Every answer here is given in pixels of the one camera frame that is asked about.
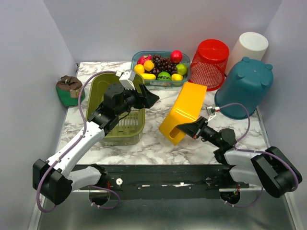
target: green fabric pouch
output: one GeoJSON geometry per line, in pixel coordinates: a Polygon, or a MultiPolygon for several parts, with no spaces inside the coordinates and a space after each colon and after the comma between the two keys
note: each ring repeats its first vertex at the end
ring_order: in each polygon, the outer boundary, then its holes
{"type": "MultiPolygon", "coordinates": [[[[76,77],[64,76],[57,85],[56,89],[59,98],[66,107],[78,105],[78,97],[81,92],[82,83],[76,77]]],[[[85,98],[85,92],[82,92],[81,101],[85,98]]]]}

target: yellow bin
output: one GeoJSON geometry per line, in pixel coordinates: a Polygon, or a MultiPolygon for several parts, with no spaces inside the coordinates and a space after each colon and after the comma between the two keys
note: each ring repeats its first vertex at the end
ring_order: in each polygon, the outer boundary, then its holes
{"type": "Polygon", "coordinates": [[[174,145],[186,135],[176,128],[177,125],[191,123],[198,119],[207,86],[186,82],[169,114],[159,127],[160,132],[174,145]]]}

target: red basket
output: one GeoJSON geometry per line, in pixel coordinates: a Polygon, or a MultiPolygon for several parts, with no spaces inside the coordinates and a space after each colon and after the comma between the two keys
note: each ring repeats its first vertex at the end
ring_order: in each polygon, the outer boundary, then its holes
{"type": "Polygon", "coordinates": [[[207,91],[217,90],[224,82],[229,56],[227,45],[219,40],[202,41],[191,64],[190,82],[206,85],[207,91]]]}

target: green basket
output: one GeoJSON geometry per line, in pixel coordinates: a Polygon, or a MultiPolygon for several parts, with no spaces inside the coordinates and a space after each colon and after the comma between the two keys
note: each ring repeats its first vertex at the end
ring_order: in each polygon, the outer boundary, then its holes
{"type": "MultiPolygon", "coordinates": [[[[92,81],[92,86],[89,94],[89,100],[86,111],[86,119],[95,111],[100,103],[104,100],[104,93],[109,84],[119,83],[119,77],[114,73],[103,73],[95,77],[92,81]]],[[[134,86],[137,91],[141,92],[139,84],[144,83],[143,78],[136,74],[134,78],[134,86]]],[[[145,110],[132,108],[130,114],[112,129],[100,143],[104,146],[114,145],[135,145],[142,138],[142,130],[145,125],[145,110]]]]}

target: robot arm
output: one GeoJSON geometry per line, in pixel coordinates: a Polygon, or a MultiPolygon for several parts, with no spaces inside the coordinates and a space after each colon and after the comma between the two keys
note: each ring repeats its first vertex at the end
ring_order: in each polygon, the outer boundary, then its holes
{"type": "Polygon", "coordinates": [[[131,108],[143,109],[152,107],[159,97],[140,84],[138,92],[133,79],[135,72],[125,71],[119,79],[121,84],[110,84],[104,93],[104,101],[89,116],[86,122],[86,133],[83,129],[60,151],[47,161],[38,159],[33,165],[33,188],[37,190],[46,171],[55,163],[41,187],[41,194],[55,205],[61,204],[71,193],[87,185],[97,184],[106,179],[107,172],[98,165],[71,172],[81,157],[99,140],[104,138],[119,122],[119,116],[130,112],[131,108]],[[63,158],[60,156],[69,151],[63,158]]]}
{"type": "Polygon", "coordinates": [[[257,153],[261,152],[257,150],[236,149],[234,130],[225,128],[217,132],[208,126],[208,120],[204,117],[193,123],[178,125],[177,128],[194,139],[200,137],[202,141],[209,141],[217,146],[219,149],[214,151],[214,156],[221,164],[233,165],[229,168],[229,174],[235,182],[262,186],[271,196],[279,198],[292,191],[296,179],[298,184],[303,180],[299,171],[277,147],[270,147],[262,153],[257,153]]]}

